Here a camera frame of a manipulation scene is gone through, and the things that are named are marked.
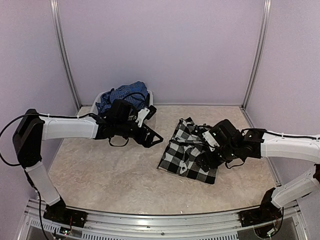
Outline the black white plaid shirt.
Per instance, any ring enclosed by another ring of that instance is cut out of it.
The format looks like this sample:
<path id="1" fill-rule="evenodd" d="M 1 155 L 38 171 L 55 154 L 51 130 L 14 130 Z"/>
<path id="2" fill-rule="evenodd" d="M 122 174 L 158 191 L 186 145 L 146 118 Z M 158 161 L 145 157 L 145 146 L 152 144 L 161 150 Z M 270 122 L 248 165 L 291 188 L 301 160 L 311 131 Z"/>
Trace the black white plaid shirt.
<path id="1" fill-rule="evenodd" d="M 191 117 L 181 118 L 166 146 L 157 166 L 158 169 L 181 177 L 213 185 L 217 167 L 204 171 L 196 161 L 209 149 L 202 138 L 202 133 L 211 127 L 197 125 Z"/>

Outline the white plastic basket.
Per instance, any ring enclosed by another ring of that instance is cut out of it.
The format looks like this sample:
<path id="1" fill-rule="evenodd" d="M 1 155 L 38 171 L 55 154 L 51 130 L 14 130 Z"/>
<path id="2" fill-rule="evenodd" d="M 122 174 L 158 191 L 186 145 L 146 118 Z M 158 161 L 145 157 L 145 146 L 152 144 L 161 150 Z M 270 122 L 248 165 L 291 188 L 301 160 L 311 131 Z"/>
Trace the white plastic basket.
<path id="1" fill-rule="evenodd" d="M 148 95 L 147 95 L 147 103 L 148 105 L 153 105 L 154 104 L 154 96 L 153 96 L 153 92 L 151 90 L 148 90 Z M 104 93 L 101 92 L 97 95 L 97 97 L 95 98 L 91 108 L 90 108 L 90 112 L 91 113 L 94 113 L 94 114 L 98 114 L 98 109 L 97 109 L 97 106 L 96 106 L 96 103 L 100 103 L 101 102 L 101 96 L 103 95 Z"/>

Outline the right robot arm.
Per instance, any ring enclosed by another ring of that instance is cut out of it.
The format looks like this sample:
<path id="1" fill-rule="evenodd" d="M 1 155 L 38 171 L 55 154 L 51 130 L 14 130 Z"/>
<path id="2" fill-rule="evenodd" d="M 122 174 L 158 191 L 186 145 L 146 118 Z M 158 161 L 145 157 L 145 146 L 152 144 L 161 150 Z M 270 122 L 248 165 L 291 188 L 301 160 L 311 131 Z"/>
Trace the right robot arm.
<path id="1" fill-rule="evenodd" d="M 309 161 L 314 164 L 304 174 L 287 184 L 265 193 L 256 218 L 266 222 L 276 209 L 302 198 L 320 188 L 320 137 L 319 135 L 292 135 L 263 128 L 238 130 L 224 119 L 202 133 L 206 151 L 196 160 L 204 171 L 229 164 L 235 159 L 243 162 L 248 158 L 287 158 Z"/>

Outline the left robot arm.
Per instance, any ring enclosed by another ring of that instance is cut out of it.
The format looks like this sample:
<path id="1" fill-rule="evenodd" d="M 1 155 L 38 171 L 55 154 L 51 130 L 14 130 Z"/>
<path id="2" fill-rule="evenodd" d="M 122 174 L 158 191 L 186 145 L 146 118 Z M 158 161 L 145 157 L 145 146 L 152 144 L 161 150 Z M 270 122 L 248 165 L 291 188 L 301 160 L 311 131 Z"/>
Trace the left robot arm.
<path id="1" fill-rule="evenodd" d="M 42 142 L 73 138 L 111 140 L 120 136 L 151 148 L 164 140 L 144 123 L 156 111 L 153 105 L 137 110 L 130 102 L 117 99 L 104 115 L 91 112 L 82 116 L 54 116 L 29 109 L 19 117 L 21 121 L 12 137 L 18 163 L 41 199 L 51 207 L 49 212 L 57 221 L 66 222 L 70 211 L 64 207 L 65 203 L 42 163 Z"/>

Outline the blue checkered shirt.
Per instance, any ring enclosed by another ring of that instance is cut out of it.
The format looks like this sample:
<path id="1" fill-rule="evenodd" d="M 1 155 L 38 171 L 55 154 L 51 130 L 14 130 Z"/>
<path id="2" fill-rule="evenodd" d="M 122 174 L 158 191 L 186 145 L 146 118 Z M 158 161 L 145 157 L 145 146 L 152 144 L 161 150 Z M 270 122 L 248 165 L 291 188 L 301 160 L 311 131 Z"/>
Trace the blue checkered shirt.
<path id="1" fill-rule="evenodd" d="M 94 105 L 99 115 L 106 113 L 115 100 L 125 100 L 140 111 L 149 106 L 149 93 L 144 82 L 136 81 L 103 92 L 97 100 Z"/>

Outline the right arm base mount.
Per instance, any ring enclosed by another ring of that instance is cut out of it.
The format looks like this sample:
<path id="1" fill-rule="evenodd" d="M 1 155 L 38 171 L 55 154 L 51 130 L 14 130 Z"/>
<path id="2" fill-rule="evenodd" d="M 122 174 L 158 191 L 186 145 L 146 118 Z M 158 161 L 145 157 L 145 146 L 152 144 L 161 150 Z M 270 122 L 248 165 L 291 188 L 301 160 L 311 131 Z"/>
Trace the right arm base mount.
<path id="1" fill-rule="evenodd" d="M 264 194 L 259 207 L 242 210 L 238 213 L 242 227 L 259 225 L 283 217 L 281 208 L 277 208 L 271 203 L 274 190 L 275 188 L 271 188 Z"/>

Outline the right aluminium frame post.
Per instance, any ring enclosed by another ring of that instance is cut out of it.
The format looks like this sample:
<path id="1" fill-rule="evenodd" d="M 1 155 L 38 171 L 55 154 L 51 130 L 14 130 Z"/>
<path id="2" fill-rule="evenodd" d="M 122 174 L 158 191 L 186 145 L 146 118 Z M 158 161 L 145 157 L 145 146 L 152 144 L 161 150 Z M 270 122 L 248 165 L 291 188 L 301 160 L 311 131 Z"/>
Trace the right aluminium frame post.
<path id="1" fill-rule="evenodd" d="M 241 108 L 243 109 L 244 112 L 248 108 L 248 105 L 253 93 L 254 85 L 257 79 L 260 62 L 263 56 L 264 45 L 265 45 L 265 40 L 267 36 L 270 13 L 271 13 L 271 5 L 272 5 L 271 0 L 264 1 L 261 25 L 260 25 L 259 34 L 258 34 L 258 42 L 255 50 L 255 55 L 253 59 L 253 65 L 251 68 L 249 82 L 245 91 L 244 99 L 241 105 Z"/>

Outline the aluminium frame post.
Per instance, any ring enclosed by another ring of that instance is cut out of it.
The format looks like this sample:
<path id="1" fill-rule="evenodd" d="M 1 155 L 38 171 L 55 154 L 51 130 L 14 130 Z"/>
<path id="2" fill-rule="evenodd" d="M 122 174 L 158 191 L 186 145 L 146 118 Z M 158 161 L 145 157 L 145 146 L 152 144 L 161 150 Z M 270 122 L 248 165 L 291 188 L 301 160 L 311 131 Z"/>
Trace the aluminium frame post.
<path id="1" fill-rule="evenodd" d="M 67 48 L 64 41 L 63 28 L 62 28 L 60 10 L 59 10 L 59 2 L 57 0 L 50 0 L 49 3 L 50 3 L 50 9 L 51 9 L 51 14 L 53 19 L 53 26 L 54 26 L 54 31 L 56 35 L 57 45 L 58 45 L 63 69 L 65 72 L 66 81 L 71 93 L 71 98 L 73 100 L 76 110 L 78 111 L 82 107 L 82 104 L 81 104 L 79 93 L 73 78 L 71 65 L 70 65 L 70 61 L 67 53 Z"/>
<path id="2" fill-rule="evenodd" d="M 244 112 L 248 108 L 248 105 L 253 93 L 254 85 L 257 79 L 260 62 L 263 56 L 264 45 L 265 45 L 265 40 L 267 36 L 270 13 L 271 13 L 271 5 L 272 5 L 271 0 L 264 1 L 261 25 L 260 25 L 259 34 L 258 34 L 258 42 L 255 50 L 255 55 L 253 59 L 253 65 L 251 68 L 249 82 L 245 91 L 244 99 L 241 105 L 241 108 L 243 109 Z"/>

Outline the front aluminium rail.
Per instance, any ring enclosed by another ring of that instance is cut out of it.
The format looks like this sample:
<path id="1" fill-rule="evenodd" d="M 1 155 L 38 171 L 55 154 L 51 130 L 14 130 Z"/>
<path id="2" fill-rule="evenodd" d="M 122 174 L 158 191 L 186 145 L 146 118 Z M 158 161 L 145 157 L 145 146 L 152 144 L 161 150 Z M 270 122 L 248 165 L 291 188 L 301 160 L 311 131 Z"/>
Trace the front aluminium rail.
<path id="1" fill-rule="evenodd" d="M 174 215 L 138 215 L 84 209 L 81 227 L 39 218 L 44 203 L 27 203 L 17 240 L 307 240 L 298 205 L 287 205 L 277 218 L 248 223 L 236 210 Z"/>

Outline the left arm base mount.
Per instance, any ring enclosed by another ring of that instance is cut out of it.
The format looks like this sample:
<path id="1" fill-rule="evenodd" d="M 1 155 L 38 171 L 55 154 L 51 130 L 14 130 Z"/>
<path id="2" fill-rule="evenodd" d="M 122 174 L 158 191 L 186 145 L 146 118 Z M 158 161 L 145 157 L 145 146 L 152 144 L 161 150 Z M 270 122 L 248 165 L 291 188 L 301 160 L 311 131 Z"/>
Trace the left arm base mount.
<path id="1" fill-rule="evenodd" d="M 44 199 L 46 208 L 43 217 L 55 223 L 68 225 L 70 227 L 84 228 L 88 213 L 83 210 L 67 207 L 61 196 L 54 200 Z"/>

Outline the left aluminium frame post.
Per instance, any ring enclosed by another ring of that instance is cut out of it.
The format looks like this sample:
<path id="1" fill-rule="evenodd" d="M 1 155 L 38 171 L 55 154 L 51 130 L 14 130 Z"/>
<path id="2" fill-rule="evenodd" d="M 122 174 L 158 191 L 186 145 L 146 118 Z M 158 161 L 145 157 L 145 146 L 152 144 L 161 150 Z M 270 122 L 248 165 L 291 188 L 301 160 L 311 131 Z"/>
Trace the left aluminium frame post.
<path id="1" fill-rule="evenodd" d="M 58 45 L 63 69 L 65 72 L 66 81 L 71 93 L 71 98 L 73 100 L 76 110 L 78 111 L 82 107 L 82 104 L 81 104 L 79 93 L 73 78 L 71 65 L 70 65 L 70 61 L 67 53 L 67 48 L 64 41 L 63 28 L 62 28 L 60 10 L 59 10 L 59 2 L 57 0 L 50 0 L 49 3 L 50 3 L 50 9 L 51 9 L 51 14 L 53 19 L 53 26 L 54 26 L 54 31 L 56 35 L 57 45 Z"/>

